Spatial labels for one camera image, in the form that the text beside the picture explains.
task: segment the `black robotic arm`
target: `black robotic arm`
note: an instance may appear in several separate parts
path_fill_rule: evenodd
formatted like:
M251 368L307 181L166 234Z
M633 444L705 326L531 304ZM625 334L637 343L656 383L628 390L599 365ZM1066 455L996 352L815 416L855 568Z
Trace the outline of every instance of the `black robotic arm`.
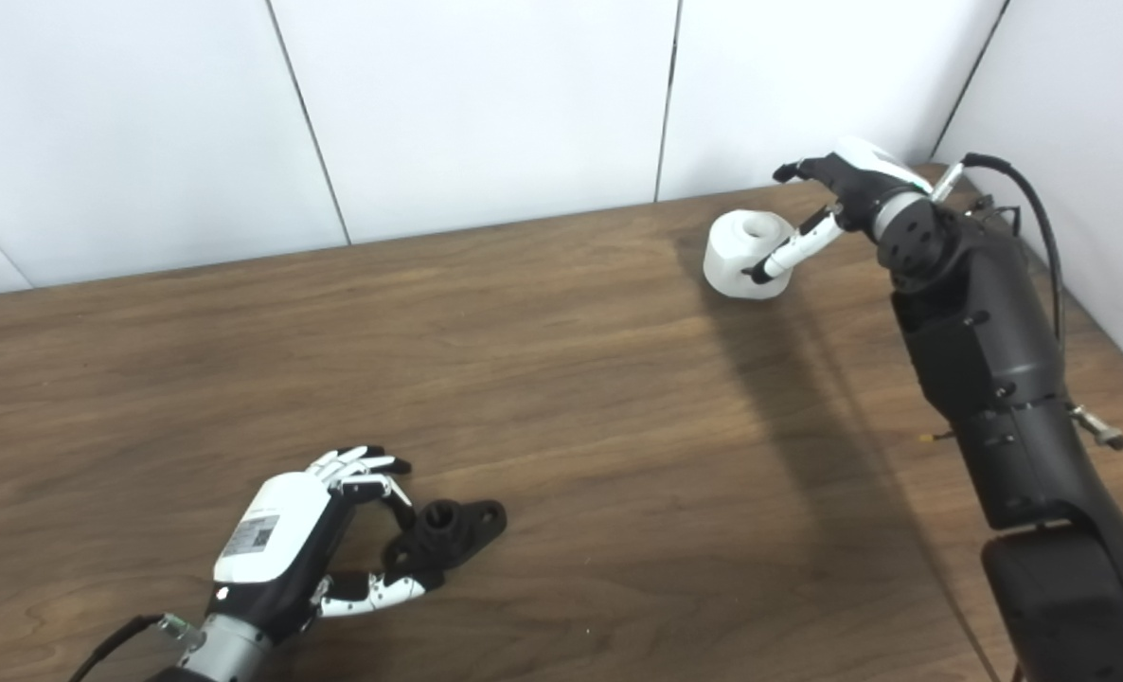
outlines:
M776 180L829 187L838 202L821 220L866 234L891 271L892 307L922 392L950 422L983 515L999 531L982 549L983 569L1024 676L1123 681L1123 513L1071 421L1097 433L1098 419L1067 393L1063 354L1019 238L939 203L964 165L1011 170L973 154L929 187L848 139L783 166ZM745 274L768 281L777 254L816 251L803 240L812 242L798 234ZM1110 444L1119 448L1123 437Z

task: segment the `silver cylinder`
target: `silver cylinder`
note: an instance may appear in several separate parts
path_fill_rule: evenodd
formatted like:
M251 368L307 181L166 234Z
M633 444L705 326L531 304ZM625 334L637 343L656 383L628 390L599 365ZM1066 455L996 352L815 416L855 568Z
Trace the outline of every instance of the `silver cylinder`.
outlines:
M933 203L940 203L947 199L958 181L961 180L961 174L964 173L965 166L961 164L952 164L948 167L947 172L937 182L937 187L933 187L933 193L930 194Z
M214 682L249 682L271 652L271 638L262 630L220 613L203 621L203 644L188 648L179 667Z
M920 193L920 191L904 191L901 194L892 197L886 203L883 203L882 209L877 212L877 217L873 219L873 240L882 240L885 228L891 227L891 222L894 221L895 217L904 208L911 206L911 203L924 202L925 200L928 200L928 195Z

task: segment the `hole in part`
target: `hole in part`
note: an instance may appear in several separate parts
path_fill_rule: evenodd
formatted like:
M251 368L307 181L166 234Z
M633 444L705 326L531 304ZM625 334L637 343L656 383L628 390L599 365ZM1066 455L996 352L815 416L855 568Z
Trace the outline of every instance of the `hole in part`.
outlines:
M427 513L423 516L426 517L427 526L432 528L447 528L451 526L456 518L453 508L448 508L448 506L431 506L431 508L427 508Z

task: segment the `white cylindrical object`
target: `white cylindrical object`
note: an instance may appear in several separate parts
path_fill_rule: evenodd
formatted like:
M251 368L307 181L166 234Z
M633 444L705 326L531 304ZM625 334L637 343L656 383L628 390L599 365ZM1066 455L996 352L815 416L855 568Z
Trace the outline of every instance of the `white cylindrical object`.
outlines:
M756 284L743 269L765 260L796 230L776 213L730 211L713 220L704 247L704 279L731 299L770 299L788 285L792 272L766 284Z

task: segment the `qr code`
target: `qr code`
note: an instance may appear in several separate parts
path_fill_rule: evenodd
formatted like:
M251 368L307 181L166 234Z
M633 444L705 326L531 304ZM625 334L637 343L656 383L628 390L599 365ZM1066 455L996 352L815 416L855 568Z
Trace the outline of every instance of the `qr code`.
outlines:
M275 524L280 521L280 515L262 516L258 518L247 518L238 524L232 537L225 545L222 557L231 557L234 554L261 553L267 547L271 540L271 533L275 530Z

